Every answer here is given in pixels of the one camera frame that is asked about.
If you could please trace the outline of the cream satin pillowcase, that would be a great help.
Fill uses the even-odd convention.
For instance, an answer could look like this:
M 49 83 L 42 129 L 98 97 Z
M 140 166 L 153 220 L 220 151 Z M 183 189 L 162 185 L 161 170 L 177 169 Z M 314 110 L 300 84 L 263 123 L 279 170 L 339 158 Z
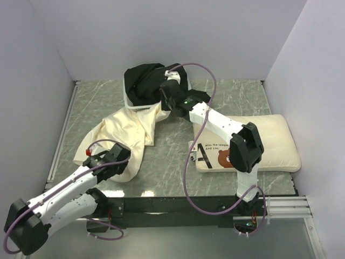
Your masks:
M 125 171 L 121 175 L 115 175 L 110 179 L 114 182 L 128 182 L 139 172 L 144 148 L 154 145 L 154 135 L 156 123 L 166 119 L 170 111 L 163 111 L 161 103 L 153 105 L 148 110 L 134 112 L 126 107 L 115 113 L 104 117 L 81 141 L 73 162 L 81 165 L 87 158 L 86 148 L 96 140 L 102 139 L 98 143 L 93 154 L 99 153 L 113 146 L 109 139 L 115 140 L 131 150 L 131 157 Z

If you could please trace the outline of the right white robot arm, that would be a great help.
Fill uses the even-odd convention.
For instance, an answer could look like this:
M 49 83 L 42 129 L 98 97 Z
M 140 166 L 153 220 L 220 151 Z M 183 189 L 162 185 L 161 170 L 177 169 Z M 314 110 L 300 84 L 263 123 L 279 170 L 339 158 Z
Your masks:
M 249 215 L 256 208 L 258 193 L 265 196 L 263 190 L 258 187 L 258 165 L 264 153 L 257 126 L 249 122 L 242 124 L 232 120 L 223 114 L 212 109 L 209 104 L 201 101 L 195 96 L 187 96 L 176 79 L 168 79 L 160 86 L 163 95 L 163 102 L 167 104 L 171 111 L 177 113 L 180 118 L 201 126 L 199 132 L 192 142 L 195 145 L 204 129 L 227 142 L 230 146 L 229 160 L 237 172 L 237 192 L 238 200 L 228 209 L 220 212 L 207 212 L 199 208 L 192 201 L 188 194 L 186 176 L 189 164 L 189 156 L 184 162 L 182 174 L 182 184 L 185 197 L 190 205 L 200 213 L 205 215 L 222 215 L 229 213 L 237 207 L 237 211 L 242 215 Z

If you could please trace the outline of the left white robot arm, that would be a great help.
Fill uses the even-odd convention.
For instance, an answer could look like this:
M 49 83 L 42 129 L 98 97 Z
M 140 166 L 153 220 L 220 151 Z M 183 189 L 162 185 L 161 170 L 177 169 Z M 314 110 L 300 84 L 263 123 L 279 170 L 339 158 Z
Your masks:
M 3 249 L 7 254 L 33 254 L 52 234 L 80 217 L 111 217 L 109 198 L 95 185 L 121 175 L 131 151 L 116 142 L 110 150 L 98 154 L 87 149 L 86 155 L 82 165 L 53 188 L 11 204 L 4 226 Z

